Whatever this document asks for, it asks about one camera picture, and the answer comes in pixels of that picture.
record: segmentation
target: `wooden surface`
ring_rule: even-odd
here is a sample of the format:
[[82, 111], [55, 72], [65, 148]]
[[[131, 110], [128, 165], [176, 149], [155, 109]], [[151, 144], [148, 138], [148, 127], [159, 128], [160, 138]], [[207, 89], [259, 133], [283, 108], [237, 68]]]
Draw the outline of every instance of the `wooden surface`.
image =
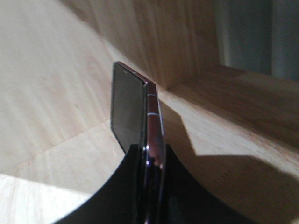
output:
[[299, 223], [299, 85], [217, 66], [210, 1], [2, 1], [0, 33], [0, 223], [51, 223], [117, 168], [115, 60], [161, 87], [167, 141], [203, 186]]

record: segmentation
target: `light wood table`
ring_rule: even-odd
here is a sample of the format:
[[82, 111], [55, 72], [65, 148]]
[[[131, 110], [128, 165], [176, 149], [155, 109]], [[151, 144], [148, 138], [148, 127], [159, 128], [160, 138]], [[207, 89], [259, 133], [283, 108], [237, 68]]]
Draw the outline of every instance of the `light wood table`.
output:
[[299, 84], [219, 66], [211, 1], [0, 3], [0, 223], [51, 223], [124, 154], [112, 62], [159, 88], [168, 143], [228, 206], [299, 223]]

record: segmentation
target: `wooden wall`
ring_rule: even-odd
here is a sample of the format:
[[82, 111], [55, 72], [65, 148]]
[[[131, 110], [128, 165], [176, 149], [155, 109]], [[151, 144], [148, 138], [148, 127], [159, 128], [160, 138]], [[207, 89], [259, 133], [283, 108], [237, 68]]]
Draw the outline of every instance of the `wooden wall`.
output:
[[193, 176], [263, 224], [299, 223], [299, 85], [219, 66], [212, 3], [0, 3], [0, 223], [51, 223], [123, 153], [112, 62], [160, 87], [166, 139]]

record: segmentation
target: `phone screen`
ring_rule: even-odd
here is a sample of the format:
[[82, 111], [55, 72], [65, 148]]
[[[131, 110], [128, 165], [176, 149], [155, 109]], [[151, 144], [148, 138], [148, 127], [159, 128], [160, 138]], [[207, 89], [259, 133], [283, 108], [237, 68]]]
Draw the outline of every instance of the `phone screen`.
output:
[[141, 144], [145, 122], [146, 87], [143, 81], [114, 63], [111, 128], [126, 153], [130, 145]]

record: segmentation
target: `smartphone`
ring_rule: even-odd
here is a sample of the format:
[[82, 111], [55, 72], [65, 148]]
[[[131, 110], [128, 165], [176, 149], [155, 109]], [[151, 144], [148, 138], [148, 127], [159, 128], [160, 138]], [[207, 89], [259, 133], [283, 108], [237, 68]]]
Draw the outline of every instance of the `smartphone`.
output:
[[111, 129], [123, 151], [138, 145], [134, 223], [160, 220], [166, 150], [156, 85], [126, 66], [113, 63]]

